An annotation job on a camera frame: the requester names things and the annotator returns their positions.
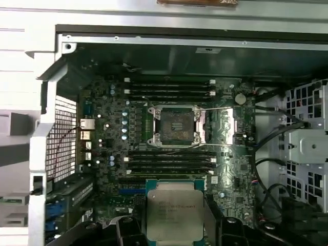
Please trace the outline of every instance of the ventilation grille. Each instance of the ventilation grille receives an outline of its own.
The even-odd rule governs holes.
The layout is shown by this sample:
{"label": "ventilation grille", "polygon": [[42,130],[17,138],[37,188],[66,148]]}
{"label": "ventilation grille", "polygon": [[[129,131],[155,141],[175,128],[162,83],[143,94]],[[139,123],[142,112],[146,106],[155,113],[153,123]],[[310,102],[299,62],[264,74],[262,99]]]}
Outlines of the ventilation grille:
{"label": "ventilation grille", "polygon": [[[321,118],[322,96],[320,96],[320,89],[326,84],[327,80],[325,79],[290,90],[286,103],[287,112],[300,119]],[[287,123],[288,125],[292,123],[289,118]]]}
{"label": "ventilation grille", "polygon": [[310,165],[287,163],[287,188],[296,197],[310,202],[313,197],[323,196],[323,180],[321,174],[309,170]]}
{"label": "ventilation grille", "polygon": [[76,102],[56,96],[55,124],[48,135],[46,156],[47,177],[55,182],[75,172],[76,130],[68,133],[74,127]]}
{"label": "ventilation grille", "polygon": [[322,175],[308,172],[307,185],[305,186],[305,198],[309,195],[322,197]]}

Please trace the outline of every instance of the black cable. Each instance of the black cable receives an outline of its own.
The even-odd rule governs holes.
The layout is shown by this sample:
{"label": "black cable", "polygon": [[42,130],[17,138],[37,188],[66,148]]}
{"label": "black cable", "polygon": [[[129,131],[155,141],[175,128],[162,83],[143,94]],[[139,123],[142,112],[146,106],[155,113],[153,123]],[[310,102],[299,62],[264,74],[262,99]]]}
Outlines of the black cable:
{"label": "black cable", "polygon": [[267,188],[265,187],[265,185],[263,184],[261,178],[260,178],[260,175],[257,171],[257,168],[256,168],[256,164],[255,162],[251,162],[251,166],[252,166],[252,169],[254,170],[255,172],[255,176],[256,176],[256,179],[258,180],[258,183],[259,185],[261,186],[261,188],[264,190],[264,192],[268,195],[268,197],[270,198],[270,200],[272,201],[272,204],[277,208],[277,211],[279,211],[279,213],[282,213],[282,209],[279,205],[279,203],[276,201],[276,199],[271,195],[271,193],[267,190]]}
{"label": "black cable", "polygon": [[55,155],[55,163],[54,163],[54,168],[53,168],[53,178],[56,177],[56,169],[57,169],[57,161],[58,161],[58,152],[59,152],[59,149],[60,149],[60,144],[61,142],[64,140],[64,138],[70,134],[72,131],[76,130],[80,128],[80,126],[78,127],[74,127],[72,129],[69,129],[60,139],[59,139],[59,143],[57,145],[57,148],[56,148],[56,155]]}
{"label": "black cable", "polygon": [[286,163],[283,160],[277,159],[277,158],[264,158],[262,160],[259,160],[258,162],[255,163],[256,166],[260,165],[263,162],[266,161],[273,161],[281,166],[286,166]]}
{"label": "black cable", "polygon": [[262,148],[267,142],[269,142],[271,139],[275,138],[276,136],[279,136],[280,134],[282,133],[285,133],[287,131],[290,131],[290,130],[295,130],[295,129],[299,129],[301,127],[304,126],[304,123],[300,122],[300,123],[295,123],[295,124],[292,124],[290,126],[287,126],[287,127],[284,127],[284,128],[281,128],[273,133],[271,133],[269,136],[266,136],[264,139],[262,139],[255,147],[254,147],[254,150],[255,152],[258,151],[260,148]]}
{"label": "black cable", "polygon": [[286,186],[284,186],[283,184],[280,184],[280,183],[274,183],[273,185],[271,185],[268,188],[268,191],[265,194],[264,200],[262,202],[260,202],[260,204],[259,204],[260,207],[264,206],[264,204],[268,200],[269,196],[271,195],[272,190],[279,186],[283,187],[288,192],[290,197],[294,197],[293,193]]}
{"label": "black cable", "polygon": [[264,110],[264,111],[277,111],[277,112],[281,112],[284,115],[286,115],[289,119],[291,119],[293,122],[299,123],[299,122],[303,122],[301,119],[295,117],[294,115],[286,112],[285,110],[282,109],[278,109],[276,110],[276,108],[268,108],[268,107],[262,107],[262,106],[255,106],[255,109],[259,109],[259,110]]}

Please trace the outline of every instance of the wire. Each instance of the wire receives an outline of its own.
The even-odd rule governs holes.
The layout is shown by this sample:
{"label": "wire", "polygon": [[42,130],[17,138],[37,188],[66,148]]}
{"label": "wire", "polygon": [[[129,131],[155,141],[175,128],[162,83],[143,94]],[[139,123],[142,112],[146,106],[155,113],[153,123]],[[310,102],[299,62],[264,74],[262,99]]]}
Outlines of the wire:
{"label": "wire", "polygon": [[290,197],[294,197],[293,193],[286,187],[284,186],[283,184],[280,184],[280,183],[274,183],[273,185],[271,185],[269,188],[268,188],[268,191],[266,192],[265,194],[265,197],[264,197],[264,200],[262,202],[260,202],[259,206],[262,207],[264,206],[264,204],[266,203],[266,201],[268,200],[269,198],[269,194],[272,192],[272,190],[276,187],[283,187],[287,192],[288,192],[288,195]]}
{"label": "wire", "polygon": [[59,153],[59,149],[60,149],[60,144],[61,144],[61,142],[65,139],[65,137],[68,135],[68,134],[70,134],[72,131],[74,131],[74,130],[76,130],[76,129],[78,129],[78,128],[80,128],[80,126],[78,126],[78,127],[74,127],[74,128],[72,128],[72,129],[70,129],[70,130],[68,130],[61,138],[60,138],[60,140],[59,140],[59,143],[58,143],[58,145],[57,145],[57,148],[56,148],[56,157],[55,157],[55,166],[54,166],[54,168],[53,168],[53,178],[55,178],[55,176],[56,176],[56,169],[57,169],[57,161],[58,161],[58,153]]}
{"label": "wire", "polygon": [[219,107],[219,108],[210,108],[210,109],[195,109],[194,111],[206,111],[206,110],[217,110],[217,109],[232,109],[232,107]]}
{"label": "wire", "polygon": [[259,160],[258,162],[255,163],[256,166],[260,165],[263,162],[266,161],[273,161],[281,166],[286,166],[286,163],[283,160],[277,159],[277,158],[264,158],[262,160]]}
{"label": "wire", "polygon": [[165,156],[165,155],[173,155],[173,154],[176,154],[176,153],[179,153],[181,151],[184,151],[184,150],[188,150],[188,149],[192,149],[192,148],[198,148],[200,147],[200,143],[196,144],[196,145],[191,145],[189,147],[186,147],[186,148],[183,148],[181,150],[177,150],[177,151],[174,151],[174,152],[170,152],[170,153],[166,153],[166,154],[161,154],[161,155],[158,155],[158,156]]}
{"label": "wire", "polygon": [[287,127],[284,127],[284,128],[281,128],[273,133],[271,133],[269,136],[265,137],[264,139],[262,139],[255,147],[255,152],[258,151],[260,148],[262,148],[267,142],[269,142],[271,139],[275,138],[276,136],[279,136],[280,134],[282,133],[285,133],[287,131],[290,131],[290,130],[295,130],[295,129],[299,129],[299,128],[302,128],[304,126],[304,123],[300,122],[300,123],[295,123],[295,124],[292,124],[290,126],[287,126]]}
{"label": "wire", "polygon": [[281,213],[281,212],[282,212],[282,209],[281,209],[279,203],[278,203],[278,202],[276,201],[276,199],[271,195],[271,193],[268,192],[267,188],[266,188],[265,185],[263,184],[263,182],[262,182],[262,180],[261,180],[261,178],[260,178],[260,175],[259,175],[259,173],[258,173],[258,171],[257,171],[257,168],[256,168],[256,164],[255,164],[255,162],[252,161],[252,162],[251,162],[251,166],[252,166],[252,169],[254,170],[255,177],[257,178],[259,185],[260,185],[261,188],[264,190],[264,192],[269,196],[269,198],[270,198],[270,200],[272,201],[273,205],[274,205],[274,206],[277,208],[277,210]]}
{"label": "wire", "polygon": [[282,109],[276,109],[276,108],[268,108],[268,107],[262,107],[262,106],[255,106],[255,109],[259,109],[259,110],[264,110],[264,111],[278,111],[280,113],[283,113],[284,115],[286,115],[289,119],[291,119],[293,122],[304,122],[303,120],[295,117],[294,115],[286,112],[285,110],[282,110]]}

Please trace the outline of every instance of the perforated metal panel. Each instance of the perforated metal panel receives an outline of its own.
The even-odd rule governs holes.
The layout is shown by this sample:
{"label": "perforated metal panel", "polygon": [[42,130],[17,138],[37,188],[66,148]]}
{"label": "perforated metal panel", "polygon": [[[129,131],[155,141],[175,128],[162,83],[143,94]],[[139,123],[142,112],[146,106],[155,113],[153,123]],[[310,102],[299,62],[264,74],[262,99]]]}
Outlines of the perforated metal panel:
{"label": "perforated metal panel", "polygon": [[[314,142],[309,149],[306,149],[309,154],[307,155],[302,150],[299,154],[290,155],[292,150],[301,147],[307,148],[305,146],[306,142],[304,142],[305,140],[303,138],[300,138],[296,142],[293,141],[296,131],[290,132],[285,136],[286,156],[289,156],[289,159],[294,158],[298,162],[302,162],[288,161],[286,171],[287,187],[297,199],[314,206],[319,205],[325,213],[328,212],[328,196],[326,195],[328,168],[325,166],[328,158],[316,161],[315,157],[324,156],[325,153],[321,151],[315,154],[315,151],[318,150],[318,147],[321,147],[318,146],[322,144],[320,140],[327,135],[327,82],[327,79],[315,80],[310,84],[298,87],[289,91],[286,99],[286,108],[289,113],[311,123],[311,128],[315,129],[313,131],[319,131],[321,133],[319,134],[318,141]],[[301,135],[304,135],[307,130],[298,131]]]}
{"label": "perforated metal panel", "polygon": [[324,166],[288,162],[286,181],[296,198],[310,204],[319,204],[323,209],[326,207]]}
{"label": "perforated metal panel", "polygon": [[314,129],[326,129],[326,85],[328,80],[314,81],[290,90],[287,96],[287,111],[312,123]]}
{"label": "perforated metal panel", "polygon": [[46,170],[57,182],[75,173],[76,102],[56,96],[55,118],[47,139]]}

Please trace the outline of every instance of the gray metal panel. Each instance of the gray metal panel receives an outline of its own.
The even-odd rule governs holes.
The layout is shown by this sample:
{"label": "gray metal panel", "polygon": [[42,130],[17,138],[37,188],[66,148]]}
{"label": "gray metal panel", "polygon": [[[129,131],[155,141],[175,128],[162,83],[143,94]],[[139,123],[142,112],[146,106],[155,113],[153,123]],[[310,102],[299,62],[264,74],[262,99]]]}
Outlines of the gray metal panel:
{"label": "gray metal panel", "polygon": [[251,76],[258,72],[306,76],[324,67],[328,45],[147,37],[63,36],[69,61],[85,72],[104,62],[127,63],[143,74]]}
{"label": "gray metal panel", "polygon": [[47,113],[41,116],[30,141],[30,191],[35,189],[34,177],[42,177],[43,192],[31,195],[29,201],[29,245],[44,245],[45,202],[47,195],[46,149],[47,137],[55,123],[57,82],[67,74],[67,66],[62,67],[48,82]]}
{"label": "gray metal panel", "polygon": [[[199,8],[192,6],[168,6],[156,4],[155,0],[113,0],[104,2],[95,0],[83,5],[77,1],[69,3],[42,1],[16,3],[5,1],[2,6],[7,10],[29,10],[35,12],[58,12],[65,24],[114,26],[164,26],[227,30],[254,31],[290,31],[290,32],[322,32],[315,24],[323,24],[327,20],[328,6],[325,2],[313,1],[240,1],[236,8]],[[67,13],[86,15],[93,14],[90,19],[65,18]]]}
{"label": "gray metal panel", "polygon": [[288,112],[310,122],[313,129],[327,129],[327,82],[327,79],[314,80],[289,91],[285,102]]}
{"label": "gray metal panel", "polygon": [[299,164],[325,163],[328,135],[320,129],[298,129],[288,133],[288,160]]}

